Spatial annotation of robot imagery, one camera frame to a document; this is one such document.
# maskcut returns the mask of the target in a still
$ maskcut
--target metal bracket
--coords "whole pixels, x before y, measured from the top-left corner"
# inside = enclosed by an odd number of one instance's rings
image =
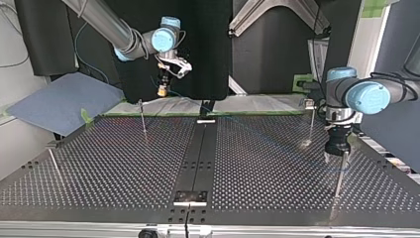
[[[239,37],[260,16],[273,7],[289,8],[311,29],[314,28],[319,8],[315,0],[249,0],[229,25],[229,35]],[[320,12],[315,33],[321,34],[328,26],[330,26],[329,21]]]
[[[206,206],[207,194],[207,191],[177,191],[173,205]]]
[[[206,101],[204,100],[200,107],[200,116],[197,119],[197,124],[214,124],[216,123],[216,119],[214,117],[209,116],[208,114],[213,112],[213,108],[216,101]]]
[[[63,141],[51,141],[46,145],[46,149],[50,153],[50,157],[52,158],[53,166],[55,167],[56,170],[59,170],[59,167],[58,167],[58,163],[56,162],[55,155],[54,155],[53,152],[54,152],[55,149],[59,148],[62,144],[63,144]]]
[[[248,93],[242,88],[235,79],[229,75],[229,88],[237,94],[237,96],[246,96]]]

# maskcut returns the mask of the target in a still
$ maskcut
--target black metal plate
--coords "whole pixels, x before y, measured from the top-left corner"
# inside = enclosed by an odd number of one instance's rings
[[[1,181],[0,219],[166,223],[194,123],[102,118],[54,150],[59,171],[44,153]]]
[[[334,199],[340,160],[326,163],[327,134],[310,116],[218,119],[210,205],[195,220],[218,225],[420,227],[420,186],[357,138],[343,194]],[[211,143],[203,144],[214,147]]]

